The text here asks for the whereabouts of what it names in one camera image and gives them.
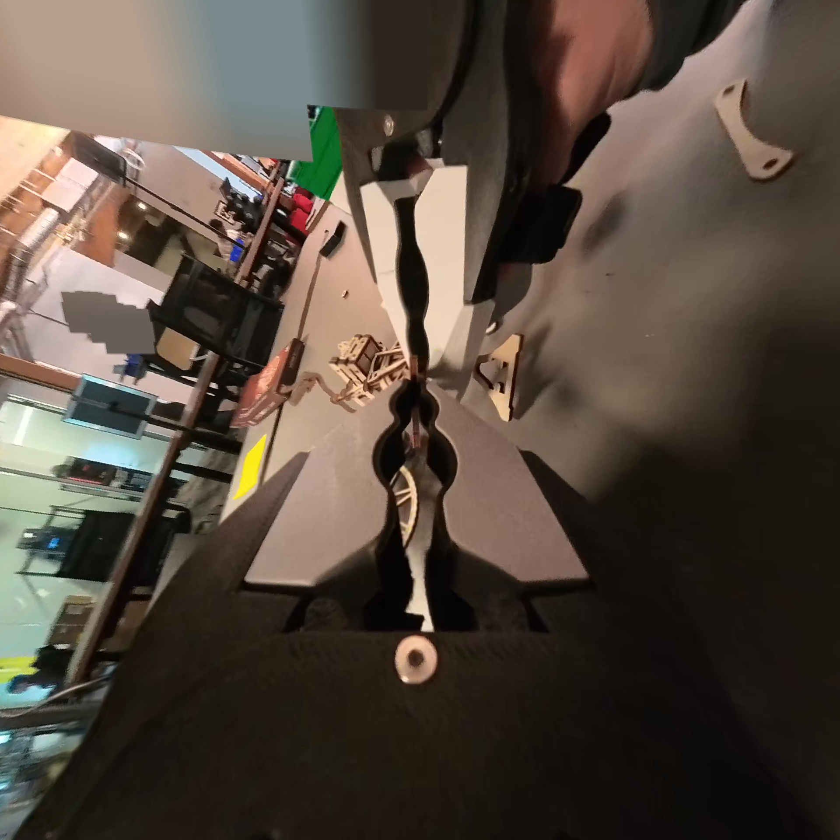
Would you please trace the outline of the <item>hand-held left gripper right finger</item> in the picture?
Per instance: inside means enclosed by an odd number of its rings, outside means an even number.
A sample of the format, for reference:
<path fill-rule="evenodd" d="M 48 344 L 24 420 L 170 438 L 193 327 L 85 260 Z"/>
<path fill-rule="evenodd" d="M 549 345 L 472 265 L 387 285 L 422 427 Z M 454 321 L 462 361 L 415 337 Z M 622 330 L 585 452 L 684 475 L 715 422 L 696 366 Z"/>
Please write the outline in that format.
<path fill-rule="evenodd" d="M 437 478 L 427 552 L 435 629 L 474 629 L 499 603 L 574 592 L 589 573 L 520 450 L 441 387 L 427 387 Z"/>

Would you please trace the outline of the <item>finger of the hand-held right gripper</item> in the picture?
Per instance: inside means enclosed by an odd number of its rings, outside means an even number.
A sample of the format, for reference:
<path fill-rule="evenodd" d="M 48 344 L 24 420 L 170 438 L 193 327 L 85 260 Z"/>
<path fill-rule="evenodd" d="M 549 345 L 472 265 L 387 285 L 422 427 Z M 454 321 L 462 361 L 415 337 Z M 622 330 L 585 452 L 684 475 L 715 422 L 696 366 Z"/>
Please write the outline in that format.
<path fill-rule="evenodd" d="M 373 272 L 382 306 L 405 357 L 421 367 L 421 251 L 418 181 L 375 181 L 361 189 Z"/>
<path fill-rule="evenodd" d="M 492 301 L 467 300 L 467 184 L 465 165 L 433 168 L 415 206 L 416 240 L 428 280 L 427 374 L 452 396 L 467 391 L 495 309 Z"/>

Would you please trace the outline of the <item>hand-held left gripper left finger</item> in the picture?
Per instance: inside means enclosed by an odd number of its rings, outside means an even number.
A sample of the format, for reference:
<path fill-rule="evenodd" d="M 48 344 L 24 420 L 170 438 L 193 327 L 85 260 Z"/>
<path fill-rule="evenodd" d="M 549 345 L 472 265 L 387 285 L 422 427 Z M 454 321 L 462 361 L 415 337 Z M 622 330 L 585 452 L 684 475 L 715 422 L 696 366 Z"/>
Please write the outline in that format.
<path fill-rule="evenodd" d="M 323 597 L 353 626 L 407 626 L 407 559 L 392 481 L 407 387 L 393 385 L 304 459 L 247 573 L 260 592 Z"/>

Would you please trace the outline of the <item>wooden bicycle model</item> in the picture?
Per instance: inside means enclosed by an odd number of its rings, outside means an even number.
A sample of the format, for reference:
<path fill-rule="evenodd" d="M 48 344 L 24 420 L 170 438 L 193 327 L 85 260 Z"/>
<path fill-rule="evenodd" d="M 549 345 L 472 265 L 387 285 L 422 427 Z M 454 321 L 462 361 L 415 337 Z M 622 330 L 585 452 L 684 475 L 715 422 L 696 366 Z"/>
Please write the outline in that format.
<path fill-rule="evenodd" d="M 330 403 L 346 413 L 371 404 L 379 395 L 394 384 L 406 380 L 409 363 L 402 346 L 394 343 L 386 347 L 368 333 L 357 333 L 351 339 L 339 343 L 338 353 L 329 361 L 329 367 L 343 383 L 343 388 L 334 391 L 328 387 L 320 373 L 304 371 L 291 387 L 287 404 L 298 406 L 314 389 L 319 389 Z M 410 470 L 410 459 L 420 437 L 413 432 L 403 433 L 405 462 L 391 481 L 397 515 L 400 522 L 403 547 L 407 548 L 417 528 L 419 516 L 419 493 L 417 482 Z"/>

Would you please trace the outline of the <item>person's right hand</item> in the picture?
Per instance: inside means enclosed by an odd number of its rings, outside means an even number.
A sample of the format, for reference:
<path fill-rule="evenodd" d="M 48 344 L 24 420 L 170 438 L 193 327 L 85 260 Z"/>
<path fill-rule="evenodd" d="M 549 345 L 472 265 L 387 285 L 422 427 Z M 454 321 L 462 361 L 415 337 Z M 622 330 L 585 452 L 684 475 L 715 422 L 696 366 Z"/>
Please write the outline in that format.
<path fill-rule="evenodd" d="M 542 192 L 570 168 L 592 120 L 634 91 L 653 50 L 645 1 L 530 1 L 528 57 L 541 97 L 529 187 Z"/>

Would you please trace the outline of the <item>yellow tape strip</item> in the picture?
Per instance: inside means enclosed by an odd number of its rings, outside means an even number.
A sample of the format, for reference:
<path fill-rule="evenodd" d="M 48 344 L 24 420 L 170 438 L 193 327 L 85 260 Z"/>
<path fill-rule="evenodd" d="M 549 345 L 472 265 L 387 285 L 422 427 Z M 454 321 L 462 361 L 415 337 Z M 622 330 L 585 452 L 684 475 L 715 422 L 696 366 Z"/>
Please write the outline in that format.
<path fill-rule="evenodd" d="M 246 449 L 239 467 L 233 499 L 238 500 L 247 496 L 259 485 L 266 445 L 267 435 L 263 434 Z"/>

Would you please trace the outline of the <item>brown printed cardboard box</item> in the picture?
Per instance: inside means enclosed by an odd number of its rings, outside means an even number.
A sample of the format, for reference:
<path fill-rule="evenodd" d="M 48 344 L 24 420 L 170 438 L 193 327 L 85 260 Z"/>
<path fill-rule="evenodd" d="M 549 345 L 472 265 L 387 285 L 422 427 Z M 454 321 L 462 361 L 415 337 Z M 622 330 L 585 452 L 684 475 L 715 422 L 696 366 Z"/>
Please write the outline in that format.
<path fill-rule="evenodd" d="M 231 418 L 231 428 L 258 425 L 288 399 L 297 382 L 305 347 L 302 340 L 292 339 L 260 372 L 248 378 Z"/>

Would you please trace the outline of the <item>grey framed monitor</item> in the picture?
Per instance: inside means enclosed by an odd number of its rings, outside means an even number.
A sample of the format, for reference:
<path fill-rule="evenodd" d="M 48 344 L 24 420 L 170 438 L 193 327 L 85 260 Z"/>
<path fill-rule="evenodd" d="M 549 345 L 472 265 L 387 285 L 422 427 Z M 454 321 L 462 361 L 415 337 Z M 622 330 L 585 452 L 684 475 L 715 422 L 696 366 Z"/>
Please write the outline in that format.
<path fill-rule="evenodd" d="M 66 424 L 141 439 L 159 399 L 130 386 L 83 374 L 62 415 Z"/>

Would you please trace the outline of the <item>curved wooden strip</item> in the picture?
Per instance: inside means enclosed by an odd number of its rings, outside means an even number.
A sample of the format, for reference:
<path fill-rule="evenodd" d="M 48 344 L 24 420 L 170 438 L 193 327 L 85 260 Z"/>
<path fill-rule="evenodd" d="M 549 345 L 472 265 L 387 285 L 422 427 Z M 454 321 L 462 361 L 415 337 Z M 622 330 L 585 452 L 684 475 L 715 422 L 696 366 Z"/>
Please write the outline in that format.
<path fill-rule="evenodd" d="M 719 90 L 713 106 L 748 177 L 754 182 L 770 182 L 791 166 L 795 154 L 751 131 L 744 116 L 747 89 L 747 78 L 733 80 Z"/>

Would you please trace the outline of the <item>black cube enclosure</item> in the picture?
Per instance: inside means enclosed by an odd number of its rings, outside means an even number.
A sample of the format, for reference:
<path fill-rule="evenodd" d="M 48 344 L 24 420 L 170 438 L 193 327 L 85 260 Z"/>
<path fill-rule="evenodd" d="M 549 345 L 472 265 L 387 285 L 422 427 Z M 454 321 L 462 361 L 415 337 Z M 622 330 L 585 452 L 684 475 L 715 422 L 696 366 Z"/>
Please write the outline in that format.
<path fill-rule="evenodd" d="M 160 303 L 147 310 L 154 329 L 171 329 L 228 363 L 256 373 L 269 361 L 284 304 L 240 286 L 183 255 Z"/>

